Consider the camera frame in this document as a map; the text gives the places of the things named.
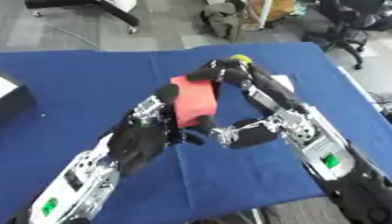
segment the black chair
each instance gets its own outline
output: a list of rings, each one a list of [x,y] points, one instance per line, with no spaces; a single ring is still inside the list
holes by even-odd
[[[109,0],[24,0],[24,3],[27,9],[31,10],[93,4],[127,23],[129,25],[129,33],[135,33],[139,26],[138,18],[117,8]],[[39,11],[35,11],[34,16],[41,17],[42,15]]]
[[[377,14],[385,0],[320,0],[319,12],[335,23],[335,27],[329,28],[327,32],[308,31],[303,37],[303,41],[314,38],[324,39],[328,44],[322,49],[327,52],[332,48],[340,47],[351,53],[357,64],[355,69],[362,69],[363,59],[360,53],[368,41],[365,22],[369,15]],[[364,31],[366,37],[362,41],[354,39],[355,33]]]

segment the red foam block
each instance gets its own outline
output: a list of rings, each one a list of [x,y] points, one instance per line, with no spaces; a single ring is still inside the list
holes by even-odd
[[[179,96],[174,102],[179,128],[197,124],[198,116],[214,116],[216,100],[209,80],[190,82],[185,76],[171,78],[179,87]]]

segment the blue table cover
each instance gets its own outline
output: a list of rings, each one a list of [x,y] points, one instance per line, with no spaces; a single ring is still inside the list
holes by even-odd
[[[315,46],[217,45],[174,52],[0,53],[0,71],[28,85],[37,106],[0,127],[0,221],[42,190],[80,151],[172,76],[246,54],[289,75],[297,95],[392,174],[392,128]],[[225,86],[217,122],[259,117]],[[276,140],[246,150],[181,144],[123,179],[94,223],[183,223],[322,195],[296,155]]]

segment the floor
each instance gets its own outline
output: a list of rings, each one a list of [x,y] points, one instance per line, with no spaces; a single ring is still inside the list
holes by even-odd
[[[94,7],[43,11],[42,18],[32,16],[22,1],[0,1],[0,51],[46,51],[101,49],[103,51],[157,51],[195,46],[227,44],[226,40],[203,32],[196,15],[205,0],[139,0],[133,14],[141,18],[137,34],[129,35],[127,25]],[[59,30],[65,29],[75,36]],[[306,17],[290,18],[274,29],[245,32],[243,43],[299,41],[305,30],[322,30],[328,22],[310,10]],[[330,58],[343,66],[367,90],[392,95],[392,31],[371,33],[364,68],[352,69],[353,58],[333,50]],[[271,223],[327,224],[346,223],[326,199],[308,199],[270,208]]]

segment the green label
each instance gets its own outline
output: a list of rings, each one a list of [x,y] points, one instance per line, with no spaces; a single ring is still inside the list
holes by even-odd
[[[57,206],[59,202],[55,198],[50,198],[44,206],[42,206],[41,210],[44,216],[48,216],[54,208]]]
[[[328,167],[329,169],[335,167],[340,163],[340,161],[333,155],[332,153],[328,154],[326,157],[322,157],[321,161]]]

